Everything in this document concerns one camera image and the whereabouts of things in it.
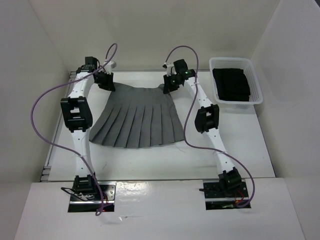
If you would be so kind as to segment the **grey pleated skirt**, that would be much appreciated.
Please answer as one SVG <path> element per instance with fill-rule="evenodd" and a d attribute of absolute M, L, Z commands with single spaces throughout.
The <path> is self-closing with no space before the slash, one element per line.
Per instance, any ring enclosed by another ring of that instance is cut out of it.
<path fill-rule="evenodd" d="M 107 103 L 90 130 L 93 144 L 139 149 L 170 145 L 184 139 L 172 96 L 158 87 L 115 83 Z"/>

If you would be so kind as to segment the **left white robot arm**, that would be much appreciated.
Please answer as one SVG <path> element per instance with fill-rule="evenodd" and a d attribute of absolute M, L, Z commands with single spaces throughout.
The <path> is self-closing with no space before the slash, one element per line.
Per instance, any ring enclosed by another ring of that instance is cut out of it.
<path fill-rule="evenodd" d="M 93 116 L 87 97 L 93 84 L 101 89 L 114 92 L 113 69 L 116 62 L 100 62 L 95 57 L 86 57 L 85 64 L 79 67 L 75 83 L 68 97 L 62 98 L 60 106 L 66 128 L 73 140 L 76 174 L 71 193 L 82 201 L 95 200 L 100 188 L 94 181 L 95 171 L 91 161 L 89 133 L 93 125 Z"/>

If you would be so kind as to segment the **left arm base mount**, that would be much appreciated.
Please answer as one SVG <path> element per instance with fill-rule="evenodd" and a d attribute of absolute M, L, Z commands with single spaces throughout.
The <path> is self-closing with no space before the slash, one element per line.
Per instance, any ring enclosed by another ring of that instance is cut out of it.
<path fill-rule="evenodd" d="M 115 209 L 116 186 L 115 181 L 100 181 L 103 196 L 103 212 L 113 212 Z M 101 195 L 99 190 L 95 193 L 84 193 L 74 188 L 61 187 L 63 192 L 69 195 L 69 213 L 96 212 L 101 207 Z"/>

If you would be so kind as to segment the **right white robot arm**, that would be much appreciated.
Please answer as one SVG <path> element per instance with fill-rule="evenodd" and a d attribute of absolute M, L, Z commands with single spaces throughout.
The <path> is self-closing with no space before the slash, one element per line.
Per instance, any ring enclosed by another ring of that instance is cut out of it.
<path fill-rule="evenodd" d="M 184 59 L 173 63 L 164 63 L 166 70 L 163 76 L 165 94 L 185 87 L 193 98 L 192 104 L 198 105 L 194 119 L 194 126 L 198 133 L 202 134 L 210 144 L 210 148 L 217 153 L 216 167 L 218 183 L 215 187 L 204 187 L 201 191 L 213 198 L 230 198 L 237 195 L 242 184 L 242 177 L 232 162 L 232 158 L 226 152 L 219 131 L 220 108 L 213 104 L 207 97 L 202 86 L 198 82 L 196 71 L 189 69 Z"/>

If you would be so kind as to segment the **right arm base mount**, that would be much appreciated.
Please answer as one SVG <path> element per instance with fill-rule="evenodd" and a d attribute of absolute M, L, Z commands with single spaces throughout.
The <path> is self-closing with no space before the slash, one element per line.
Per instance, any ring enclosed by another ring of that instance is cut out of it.
<path fill-rule="evenodd" d="M 245 181 L 235 189 L 226 191 L 222 190 L 217 181 L 204 181 L 199 191 L 204 193 L 206 210 L 239 209 L 238 204 L 246 204 L 250 198 Z"/>

